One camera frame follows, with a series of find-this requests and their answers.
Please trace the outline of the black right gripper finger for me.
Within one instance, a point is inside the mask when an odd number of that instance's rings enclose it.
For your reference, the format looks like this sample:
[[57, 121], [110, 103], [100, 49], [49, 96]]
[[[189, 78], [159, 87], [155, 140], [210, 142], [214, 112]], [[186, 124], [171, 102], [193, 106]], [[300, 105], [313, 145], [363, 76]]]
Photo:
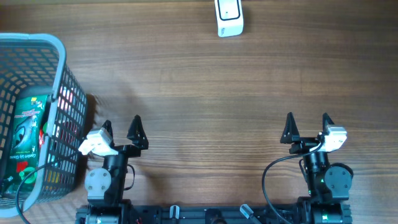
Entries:
[[282, 132], [280, 143], [293, 144], [300, 141], [300, 134], [292, 112], [287, 114], [285, 128]]
[[323, 130], [326, 131], [327, 128], [329, 127], [329, 125], [334, 125], [334, 122], [332, 121], [332, 119], [330, 118], [328, 113], [323, 113], [323, 115], [322, 115], [322, 127], [323, 127]]

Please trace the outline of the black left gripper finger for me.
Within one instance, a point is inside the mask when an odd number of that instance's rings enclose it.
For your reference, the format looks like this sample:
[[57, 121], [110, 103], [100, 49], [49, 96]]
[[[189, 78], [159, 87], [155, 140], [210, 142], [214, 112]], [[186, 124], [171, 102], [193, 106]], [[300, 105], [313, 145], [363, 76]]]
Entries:
[[138, 148], [149, 147], [149, 141], [145, 134], [141, 117], [138, 114], [132, 120], [126, 137]]
[[113, 129], [112, 129], [111, 121], [107, 119], [107, 120], [103, 123], [102, 127], [103, 127], [103, 128], [108, 132], [108, 134], [110, 135], [110, 139], [111, 139], [110, 145], [113, 145]]

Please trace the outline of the green 3M gloves packet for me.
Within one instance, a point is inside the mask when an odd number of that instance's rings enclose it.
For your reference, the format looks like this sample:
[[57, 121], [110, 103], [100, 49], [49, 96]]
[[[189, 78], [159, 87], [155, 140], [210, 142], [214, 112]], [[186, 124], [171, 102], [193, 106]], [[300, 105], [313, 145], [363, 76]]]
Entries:
[[25, 184], [19, 172], [26, 167], [39, 166], [39, 131], [45, 115], [47, 95], [34, 95], [16, 101], [13, 117], [12, 144], [7, 158], [6, 172], [3, 178], [2, 192], [12, 195], [19, 190], [30, 192], [34, 184]]

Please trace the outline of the small jar green lid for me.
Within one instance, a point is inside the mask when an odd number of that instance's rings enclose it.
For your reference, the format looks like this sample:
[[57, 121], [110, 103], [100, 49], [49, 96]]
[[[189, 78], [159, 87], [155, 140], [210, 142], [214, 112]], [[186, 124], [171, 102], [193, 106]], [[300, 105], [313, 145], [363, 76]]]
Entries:
[[39, 147], [41, 148], [44, 145], [45, 139], [44, 134], [47, 132], [47, 122], [45, 122], [40, 131], [39, 131]]

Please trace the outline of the chilli sauce bottle green cap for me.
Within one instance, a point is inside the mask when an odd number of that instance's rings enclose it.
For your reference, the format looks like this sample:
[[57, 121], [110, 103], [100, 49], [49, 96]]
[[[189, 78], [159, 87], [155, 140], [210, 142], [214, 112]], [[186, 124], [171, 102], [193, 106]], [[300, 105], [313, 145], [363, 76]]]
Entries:
[[37, 178], [37, 171], [34, 167], [26, 167], [19, 172], [21, 180], [25, 179], [25, 184], [34, 184]]

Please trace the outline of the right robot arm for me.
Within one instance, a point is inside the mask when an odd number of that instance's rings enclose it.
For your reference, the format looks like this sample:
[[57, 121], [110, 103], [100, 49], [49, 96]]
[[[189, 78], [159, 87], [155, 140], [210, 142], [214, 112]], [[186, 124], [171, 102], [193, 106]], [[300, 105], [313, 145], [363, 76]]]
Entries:
[[353, 170], [342, 163], [330, 163], [329, 153], [339, 150], [347, 131], [336, 125], [327, 113], [322, 116], [322, 131], [315, 137], [301, 137], [293, 113], [287, 114], [280, 142], [290, 144], [289, 153], [302, 158], [302, 172], [310, 198], [315, 203], [340, 203], [349, 199]]

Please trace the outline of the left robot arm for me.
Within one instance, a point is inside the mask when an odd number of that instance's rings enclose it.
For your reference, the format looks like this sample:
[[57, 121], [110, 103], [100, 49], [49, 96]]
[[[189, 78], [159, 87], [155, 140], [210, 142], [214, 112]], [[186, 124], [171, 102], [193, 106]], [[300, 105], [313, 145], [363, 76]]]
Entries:
[[83, 155], [92, 153], [103, 158], [103, 166], [91, 170], [85, 177], [90, 205], [115, 206], [121, 203], [123, 193], [133, 188], [133, 184], [125, 186], [128, 170], [134, 170], [129, 159], [141, 156], [141, 151], [149, 148], [149, 141], [138, 114], [132, 120], [126, 137], [131, 141], [130, 144], [115, 145], [111, 121], [107, 120], [102, 127], [92, 129], [79, 147]]

